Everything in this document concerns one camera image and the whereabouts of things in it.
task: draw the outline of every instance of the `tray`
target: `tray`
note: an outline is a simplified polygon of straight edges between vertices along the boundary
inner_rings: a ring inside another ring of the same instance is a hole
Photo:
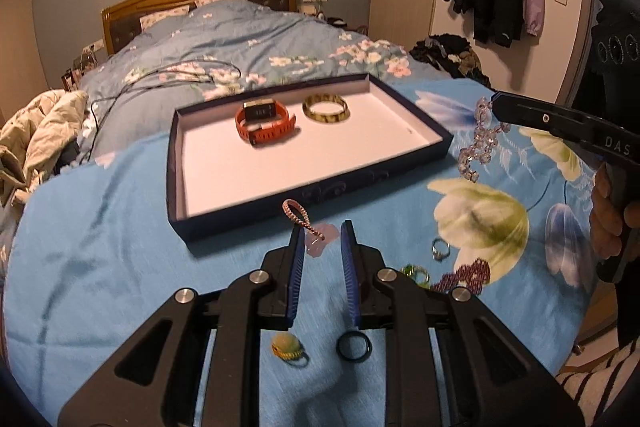
[[[310,94],[339,94],[351,116],[334,124],[302,113]],[[284,140],[251,147],[236,131],[246,100],[275,98],[296,115]],[[415,104],[369,74],[268,87],[177,109],[167,161],[167,211],[194,241],[335,198],[446,156],[452,136]]]

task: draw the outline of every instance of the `silver bolt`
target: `silver bolt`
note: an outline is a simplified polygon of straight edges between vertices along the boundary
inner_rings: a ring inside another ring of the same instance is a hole
[[[187,304],[187,302],[193,301],[196,296],[195,292],[189,288],[182,288],[175,293],[175,300],[180,304]]]
[[[398,277],[396,270],[393,270],[391,268],[383,268],[382,270],[378,270],[378,279],[380,279],[382,282],[395,281],[396,277]]]
[[[458,302],[467,302],[471,298],[471,292],[464,286],[453,288],[451,296]]]
[[[264,270],[256,270],[249,274],[249,280],[254,284],[260,284],[269,279],[269,274]]]

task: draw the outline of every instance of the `black and white striped fabric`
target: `black and white striped fabric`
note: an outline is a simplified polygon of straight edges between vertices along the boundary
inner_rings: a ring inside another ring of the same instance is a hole
[[[588,373],[561,373],[556,380],[578,404],[590,427],[609,407],[640,362],[638,340]]]

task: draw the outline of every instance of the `beige jacket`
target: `beige jacket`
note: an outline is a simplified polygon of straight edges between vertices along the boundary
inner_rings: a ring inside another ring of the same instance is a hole
[[[50,176],[84,120],[87,94],[62,89],[39,94],[0,131],[0,204],[22,213],[30,194]]]

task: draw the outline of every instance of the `bed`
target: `bed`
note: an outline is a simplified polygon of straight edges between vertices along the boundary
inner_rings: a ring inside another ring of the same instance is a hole
[[[34,193],[8,256],[6,355],[31,403],[54,424],[66,400],[175,289],[225,287],[287,242],[284,216],[189,245],[175,234],[166,215],[165,171],[176,107],[363,72],[451,131],[450,154],[308,208],[312,220],[339,229],[351,219],[358,240],[379,248],[387,264],[423,265],[433,282],[460,264],[486,259],[492,280],[480,298],[556,372],[595,280],[587,240],[593,171],[561,140],[513,128],[500,136],[479,182],[466,182],[456,158],[473,140],[475,104],[489,90],[446,78],[390,42],[296,13],[295,0],[253,1],[190,6],[146,31],[141,16],[194,0],[129,0],[103,12],[113,56],[82,81],[90,113],[78,139],[78,164]],[[168,87],[153,87],[162,83]],[[121,95],[127,85],[152,89]],[[431,257],[437,237],[452,249],[441,263]],[[287,366],[271,354],[270,333],[262,334],[263,425],[383,425],[383,335],[367,332],[373,352],[366,363],[343,363],[334,346],[349,328],[347,317],[334,241],[306,260],[292,330],[312,363],[303,370]]]

